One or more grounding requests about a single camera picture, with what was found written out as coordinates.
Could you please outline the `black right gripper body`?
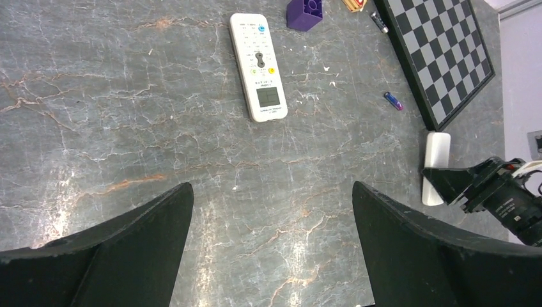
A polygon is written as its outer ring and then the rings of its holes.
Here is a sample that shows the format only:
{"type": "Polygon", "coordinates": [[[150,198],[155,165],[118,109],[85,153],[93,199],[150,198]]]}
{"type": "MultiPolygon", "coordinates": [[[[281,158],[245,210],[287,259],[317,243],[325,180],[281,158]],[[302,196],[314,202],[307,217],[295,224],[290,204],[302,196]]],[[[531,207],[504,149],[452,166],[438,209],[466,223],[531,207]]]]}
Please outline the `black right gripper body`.
{"type": "Polygon", "coordinates": [[[525,184],[541,173],[541,161],[492,157],[468,169],[472,177],[461,197],[466,213],[487,211],[528,246],[541,245],[541,195],[525,184]]]}

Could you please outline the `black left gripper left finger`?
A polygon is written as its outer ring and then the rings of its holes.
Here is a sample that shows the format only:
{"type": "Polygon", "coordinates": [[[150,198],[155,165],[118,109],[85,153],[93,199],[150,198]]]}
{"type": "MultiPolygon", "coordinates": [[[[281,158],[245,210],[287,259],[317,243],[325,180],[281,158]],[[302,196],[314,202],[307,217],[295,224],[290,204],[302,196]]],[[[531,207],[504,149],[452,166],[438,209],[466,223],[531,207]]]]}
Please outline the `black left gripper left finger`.
{"type": "Polygon", "coordinates": [[[168,306],[194,191],[182,183],[108,221],[1,253],[2,306],[168,306]]]}

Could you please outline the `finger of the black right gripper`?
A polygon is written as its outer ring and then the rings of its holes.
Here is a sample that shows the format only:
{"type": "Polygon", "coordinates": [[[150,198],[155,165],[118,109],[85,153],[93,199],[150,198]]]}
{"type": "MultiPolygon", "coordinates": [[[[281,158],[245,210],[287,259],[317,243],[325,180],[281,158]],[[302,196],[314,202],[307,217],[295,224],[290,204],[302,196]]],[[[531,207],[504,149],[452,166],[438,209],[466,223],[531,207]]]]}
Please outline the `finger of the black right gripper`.
{"type": "Polygon", "coordinates": [[[424,179],[428,179],[444,203],[452,205],[474,183],[475,178],[485,168],[487,168],[485,162],[469,168],[425,167],[422,169],[422,175],[424,179]]]}

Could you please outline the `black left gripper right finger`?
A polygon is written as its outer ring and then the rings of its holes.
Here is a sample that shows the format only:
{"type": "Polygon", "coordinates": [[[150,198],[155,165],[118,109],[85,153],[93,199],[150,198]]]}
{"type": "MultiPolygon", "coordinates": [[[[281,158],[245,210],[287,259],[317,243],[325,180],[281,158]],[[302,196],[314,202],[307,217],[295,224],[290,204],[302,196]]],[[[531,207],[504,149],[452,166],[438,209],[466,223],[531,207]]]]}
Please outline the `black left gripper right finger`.
{"type": "Polygon", "coordinates": [[[478,235],[363,182],[355,224],[377,306],[540,306],[541,249],[478,235]]]}

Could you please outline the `red and white remote control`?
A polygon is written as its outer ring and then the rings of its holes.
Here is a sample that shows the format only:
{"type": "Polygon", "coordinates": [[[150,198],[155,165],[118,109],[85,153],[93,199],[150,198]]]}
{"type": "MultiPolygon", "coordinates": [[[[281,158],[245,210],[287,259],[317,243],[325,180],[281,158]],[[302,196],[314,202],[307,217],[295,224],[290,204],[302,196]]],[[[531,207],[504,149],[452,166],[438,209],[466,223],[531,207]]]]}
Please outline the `red and white remote control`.
{"type": "MultiPolygon", "coordinates": [[[[426,140],[424,168],[447,168],[449,165],[449,152],[451,135],[445,132],[430,132],[426,140]]],[[[423,177],[422,204],[434,207],[444,203],[435,188],[423,177]]]]}

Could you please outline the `purple battery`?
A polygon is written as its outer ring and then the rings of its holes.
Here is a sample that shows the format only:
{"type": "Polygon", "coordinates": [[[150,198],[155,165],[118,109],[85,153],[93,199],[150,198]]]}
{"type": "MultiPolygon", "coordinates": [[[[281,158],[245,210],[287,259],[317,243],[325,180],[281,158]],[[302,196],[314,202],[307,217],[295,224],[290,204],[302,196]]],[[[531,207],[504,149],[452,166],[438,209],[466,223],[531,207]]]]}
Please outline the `purple battery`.
{"type": "Polygon", "coordinates": [[[390,92],[384,93],[384,98],[392,105],[394,106],[398,111],[402,111],[404,109],[403,104],[390,92]]]}

